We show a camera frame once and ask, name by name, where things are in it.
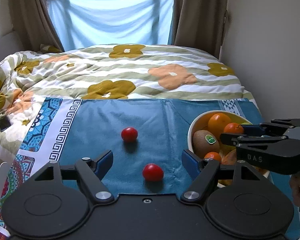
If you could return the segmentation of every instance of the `brown curtain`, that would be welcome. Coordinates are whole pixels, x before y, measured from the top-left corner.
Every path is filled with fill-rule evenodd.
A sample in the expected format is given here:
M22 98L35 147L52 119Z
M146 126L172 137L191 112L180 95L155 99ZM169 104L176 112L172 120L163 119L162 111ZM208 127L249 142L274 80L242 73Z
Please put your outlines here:
M38 51L40 44L47 44L63 51L45 0L9 0L9 9L13 28L26 50Z
M172 44L219 58L228 0L174 0Z

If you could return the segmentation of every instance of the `orange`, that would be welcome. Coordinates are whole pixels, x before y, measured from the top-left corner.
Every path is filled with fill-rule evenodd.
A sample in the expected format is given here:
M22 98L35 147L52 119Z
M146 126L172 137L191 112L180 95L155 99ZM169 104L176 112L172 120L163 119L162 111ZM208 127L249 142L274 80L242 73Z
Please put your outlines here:
M209 152L205 155L204 158L212 158L214 160L217 160L218 162L221 162L221 160L222 160L219 153L216 153L216 152Z
M226 114L215 114L208 121L208 131L219 140L220 134L229 123L231 123L231 119Z
M229 132L229 133L244 133L244 129L241 125L239 125L236 122L232 122L226 125L223 132Z

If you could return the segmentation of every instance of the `metal screw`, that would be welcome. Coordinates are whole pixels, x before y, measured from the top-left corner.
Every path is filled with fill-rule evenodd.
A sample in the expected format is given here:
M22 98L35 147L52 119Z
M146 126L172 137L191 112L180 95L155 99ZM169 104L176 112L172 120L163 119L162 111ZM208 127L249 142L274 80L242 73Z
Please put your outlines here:
M200 195L198 192L195 192L195 191L187 191L186 193L183 194L183 196L186 198L186 199L196 199L198 198Z
M149 204L149 203L151 203L152 202L152 199L150 199L150 198L145 198L144 200L143 200L143 203L146 203L146 204Z
M108 199L111 198L111 193L107 191L100 191L96 193L96 198L98 199Z

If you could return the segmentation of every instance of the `smartphone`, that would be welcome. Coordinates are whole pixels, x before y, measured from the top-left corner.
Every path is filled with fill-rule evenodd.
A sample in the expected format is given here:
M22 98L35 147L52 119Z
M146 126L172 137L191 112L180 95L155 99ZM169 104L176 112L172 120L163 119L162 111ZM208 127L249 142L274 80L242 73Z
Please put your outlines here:
M6 115L0 117L0 132L3 132L10 126L11 126L11 122Z

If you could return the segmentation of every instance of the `fruit bowl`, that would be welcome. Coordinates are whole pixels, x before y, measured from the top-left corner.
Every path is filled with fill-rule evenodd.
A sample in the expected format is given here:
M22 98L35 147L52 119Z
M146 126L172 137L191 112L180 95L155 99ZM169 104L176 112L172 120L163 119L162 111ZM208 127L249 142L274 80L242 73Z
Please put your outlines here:
M226 114L227 116L230 117L232 122L236 122L236 123L250 123L247 119L243 118L242 116L239 116L237 114L228 112L228 111L222 111L222 110L213 110L213 111L208 111L205 112L203 114L200 114L196 119L193 120L193 122L190 125L189 131L188 131L188 149L192 152L194 152L193 150L193 146L192 146L192 136L196 131L199 130L207 130L208 127L208 121L209 119L218 113L223 113ZM228 146L228 145L222 145L220 143L220 149L222 151L231 151L233 149L235 149L235 147L233 146ZM269 176L269 171L266 171L263 176L265 176L266 178ZM218 187L224 187L224 185L218 183Z

